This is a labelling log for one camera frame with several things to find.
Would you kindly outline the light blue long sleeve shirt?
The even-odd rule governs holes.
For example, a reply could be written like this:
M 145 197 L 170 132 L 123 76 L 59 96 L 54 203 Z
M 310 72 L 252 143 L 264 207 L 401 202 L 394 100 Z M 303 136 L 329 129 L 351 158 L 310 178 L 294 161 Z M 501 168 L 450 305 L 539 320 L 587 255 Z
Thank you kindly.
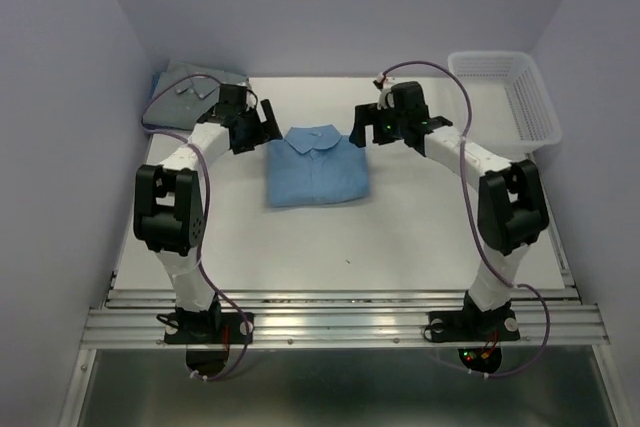
M 333 125 L 292 127 L 270 141 L 266 176 L 272 208 L 332 205 L 370 194 L 366 151 Z

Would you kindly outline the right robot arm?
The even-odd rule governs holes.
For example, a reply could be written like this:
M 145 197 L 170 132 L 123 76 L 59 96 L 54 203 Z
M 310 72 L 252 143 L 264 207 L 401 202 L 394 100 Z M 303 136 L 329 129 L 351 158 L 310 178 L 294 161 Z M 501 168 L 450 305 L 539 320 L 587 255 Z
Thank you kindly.
M 511 291 L 530 246 L 549 225 L 536 165 L 494 154 L 469 141 L 450 120 L 431 115 L 414 81 L 383 89 L 376 103 L 356 106 L 350 142 L 364 147 L 368 127 L 373 143 L 403 141 L 461 179 L 481 263 L 460 310 L 429 312 L 425 338 L 433 343 L 519 340 Z

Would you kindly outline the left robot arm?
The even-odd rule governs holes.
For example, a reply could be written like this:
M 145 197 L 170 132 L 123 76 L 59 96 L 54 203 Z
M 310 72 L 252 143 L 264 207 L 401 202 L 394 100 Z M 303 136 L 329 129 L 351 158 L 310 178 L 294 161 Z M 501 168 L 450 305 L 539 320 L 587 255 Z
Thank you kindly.
M 211 203 L 209 167 L 221 156 L 250 152 L 282 137 L 271 102 L 245 85 L 223 84 L 219 99 L 180 146 L 135 176 L 133 232 L 162 263 L 175 294 L 172 312 L 157 315 L 173 345 L 248 345 L 253 315 L 213 285 L 203 266 Z

